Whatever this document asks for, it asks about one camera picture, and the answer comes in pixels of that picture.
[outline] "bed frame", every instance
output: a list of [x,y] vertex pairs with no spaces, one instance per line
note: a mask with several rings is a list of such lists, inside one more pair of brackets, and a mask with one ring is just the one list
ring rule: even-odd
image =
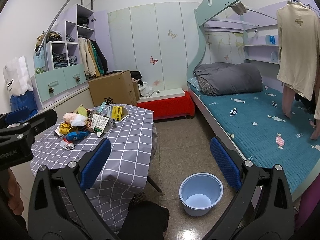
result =
[[[205,27],[214,21],[217,21],[215,18],[219,13],[230,7],[230,5],[238,2],[240,0],[203,0],[197,9],[195,9],[195,17],[199,35],[199,48],[197,54],[193,61],[188,65],[187,69],[187,79],[193,77],[193,70],[196,66],[201,62],[204,57],[205,48],[206,48],[206,39],[205,39]],[[191,95],[191,98],[196,103],[207,122],[211,126],[212,130],[220,138],[220,140],[224,143],[224,145],[230,150],[236,151],[243,160],[245,157],[243,153],[239,150],[236,144],[232,141],[229,135],[225,132],[225,130],[221,127],[221,125],[217,122],[215,117],[210,113],[208,108],[203,104],[200,98],[190,89],[190,85],[188,84],[188,91]],[[297,200],[302,193],[311,185],[311,183],[316,179],[320,172],[320,159],[307,176],[307,178],[298,186],[298,188],[292,193],[292,200]],[[252,204],[255,207],[261,192],[261,187],[257,187],[255,193],[252,197]]]

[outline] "metal handrail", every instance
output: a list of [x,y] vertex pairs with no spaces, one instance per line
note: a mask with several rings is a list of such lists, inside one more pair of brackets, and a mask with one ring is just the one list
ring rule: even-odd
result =
[[[39,56],[40,55],[40,51],[45,43],[45,40],[48,36],[48,33],[50,32],[54,22],[58,19],[59,15],[61,14],[61,12],[63,11],[63,9],[66,7],[66,5],[68,4],[68,2],[70,2],[70,0],[67,0],[65,2],[65,4],[61,7],[60,11],[57,13],[57,15],[55,16],[55,18],[53,19],[53,21],[51,22],[49,28],[47,29],[46,33],[44,34],[44,37],[40,43],[40,46],[38,48],[38,51],[36,52],[36,56]],[[91,0],[91,10],[93,10],[93,0]],[[48,68],[48,58],[47,58],[47,53],[46,53],[46,50],[44,49],[44,63],[45,63],[45,68],[46,68],[46,71],[49,70]]]

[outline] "table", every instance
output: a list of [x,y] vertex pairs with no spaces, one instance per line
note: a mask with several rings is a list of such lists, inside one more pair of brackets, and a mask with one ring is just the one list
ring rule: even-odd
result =
[[[86,190],[86,194],[107,225],[118,231],[127,216],[131,198],[143,190],[147,181],[153,112],[136,106],[115,105],[124,106],[130,115],[122,122],[116,121],[113,129],[103,134],[111,142],[111,154],[93,187]],[[31,148],[34,155],[31,170],[34,175],[43,164],[56,169],[64,167],[70,161],[79,161],[102,140],[102,137],[98,138],[95,133],[91,133],[87,138],[75,142],[74,150],[67,151],[59,145],[61,137],[54,135],[58,126],[57,124],[47,129]],[[65,189],[62,192],[65,194],[63,199],[70,216],[76,219]]]

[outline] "gray comforter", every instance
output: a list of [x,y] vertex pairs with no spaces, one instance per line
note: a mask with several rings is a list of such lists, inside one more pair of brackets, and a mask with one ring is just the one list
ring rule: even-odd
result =
[[195,68],[194,74],[203,93],[210,96],[262,91],[260,72],[251,63],[202,64]]

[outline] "plastic bucket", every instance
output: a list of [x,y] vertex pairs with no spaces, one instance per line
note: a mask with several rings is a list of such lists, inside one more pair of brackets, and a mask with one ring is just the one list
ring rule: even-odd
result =
[[208,213],[220,201],[222,194],[221,181],[209,173],[196,173],[187,177],[179,189],[185,211],[194,217]]

